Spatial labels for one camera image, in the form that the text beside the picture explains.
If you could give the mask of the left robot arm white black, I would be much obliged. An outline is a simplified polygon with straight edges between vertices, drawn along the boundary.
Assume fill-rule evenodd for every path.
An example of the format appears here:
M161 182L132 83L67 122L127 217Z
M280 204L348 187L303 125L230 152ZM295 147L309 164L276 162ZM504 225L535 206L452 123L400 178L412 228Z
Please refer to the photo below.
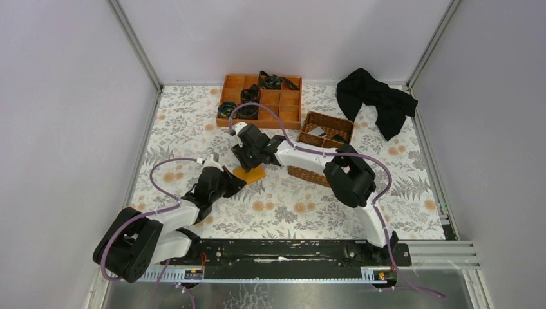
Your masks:
M129 283L149 266L190 255L200 237L188 227L205 219L220 198L230 198L246 186L226 167L206 166L196 184L176 204L144 214L133 208L119 212L97 245L92 260L110 278L115 274Z

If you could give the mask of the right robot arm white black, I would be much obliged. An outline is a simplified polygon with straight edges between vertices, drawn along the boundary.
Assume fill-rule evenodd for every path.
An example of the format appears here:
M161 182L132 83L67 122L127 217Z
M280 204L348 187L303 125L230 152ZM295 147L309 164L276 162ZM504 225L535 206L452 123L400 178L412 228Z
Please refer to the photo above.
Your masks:
M368 165L370 157L359 154L350 144L322 148L298 144L286 135L270 138L254 124L245 122L231 126L229 133L238 139L232 152L244 171L260 165L276 165L321 174L334 196L354 210L365 229L368 244L388 248L397 243L397 235L376 205L380 194L376 191L376 174Z

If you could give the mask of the brown wicker basket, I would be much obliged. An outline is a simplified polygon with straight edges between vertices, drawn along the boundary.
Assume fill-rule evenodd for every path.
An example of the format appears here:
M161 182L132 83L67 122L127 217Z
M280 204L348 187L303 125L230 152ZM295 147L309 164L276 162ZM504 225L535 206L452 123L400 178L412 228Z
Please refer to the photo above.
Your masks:
M310 130L318 126L322 127L323 130L327 133L326 137L322 138L308 134ZM343 143L332 140L332 137L336 134L339 134L343 138L345 138L348 141L347 144L349 144L352 139L353 131L354 123L349 120L310 111L306 115L305 121L303 122L297 138L297 143L304 143L316 147L337 149L341 147ZM293 166L288 166L287 169L288 174L293 177L300 178L302 180L325 187L329 187L326 177L321 176L319 173Z

